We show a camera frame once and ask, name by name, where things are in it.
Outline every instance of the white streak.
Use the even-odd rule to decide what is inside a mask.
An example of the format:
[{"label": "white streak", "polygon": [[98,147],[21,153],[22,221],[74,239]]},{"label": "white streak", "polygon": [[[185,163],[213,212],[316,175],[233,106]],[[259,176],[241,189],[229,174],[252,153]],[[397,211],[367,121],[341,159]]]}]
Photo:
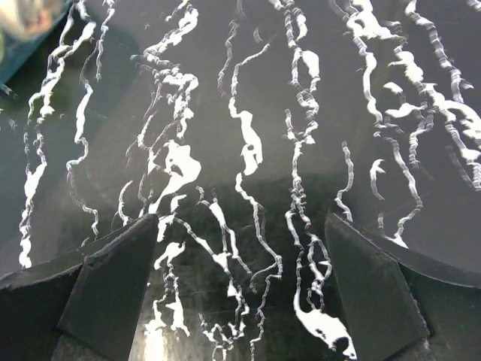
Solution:
[{"label": "white streak", "polygon": [[380,167],[381,162],[383,162],[384,159],[376,159],[373,162],[373,165],[371,166],[371,169],[369,170],[369,176],[371,178],[371,189],[373,191],[373,194],[376,198],[379,200],[383,201],[384,197],[379,194],[377,191],[377,175],[378,174],[384,174],[386,173],[384,169]]},{"label": "white streak", "polygon": [[343,198],[343,193],[348,192],[352,188],[352,183],[354,182],[354,163],[352,163],[351,152],[347,147],[347,142],[343,141],[342,147],[344,152],[344,160],[347,165],[347,174],[348,174],[347,185],[346,185],[346,188],[337,192],[337,196],[334,200],[336,201],[337,205],[344,210],[343,213],[346,215],[347,220],[352,222],[351,210],[349,209],[349,207],[347,207],[343,203],[342,198]]}]

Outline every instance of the dark glass surface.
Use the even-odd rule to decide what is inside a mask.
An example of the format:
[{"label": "dark glass surface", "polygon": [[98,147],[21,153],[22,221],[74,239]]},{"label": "dark glass surface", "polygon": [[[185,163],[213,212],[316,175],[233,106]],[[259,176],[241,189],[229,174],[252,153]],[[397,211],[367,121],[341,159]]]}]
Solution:
[{"label": "dark glass surface", "polygon": [[328,211],[481,271],[479,2],[80,5],[0,99],[0,275],[157,213],[132,360],[315,360]]}]

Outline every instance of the white splash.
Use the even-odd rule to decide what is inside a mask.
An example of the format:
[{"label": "white splash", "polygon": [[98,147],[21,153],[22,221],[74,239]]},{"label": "white splash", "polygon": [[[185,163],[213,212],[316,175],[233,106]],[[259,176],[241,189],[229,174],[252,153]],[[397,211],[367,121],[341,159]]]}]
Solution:
[{"label": "white splash", "polygon": [[317,310],[315,308],[309,312],[302,311],[299,293],[300,289],[298,287],[292,304],[294,306],[295,316],[302,322],[304,328],[312,336],[323,340],[332,350],[336,350],[336,341],[341,338],[347,338],[349,344],[343,354],[349,359],[356,359],[351,336],[349,336],[349,333],[342,322],[337,317],[331,317],[328,314],[323,314],[321,310]]},{"label": "white splash", "polygon": [[[202,169],[201,163],[190,156],[189,145],[179,145],[174,140],[170,140],[165,146],[168,147],[168,155],[165,158],[164,172],[171,178],[157,201],[149,206],[151,214],[157,212],[164,196],[175,193],[185,184],[195,181]],[[182,174],[172,169],[174,165],[181,170]]]}]

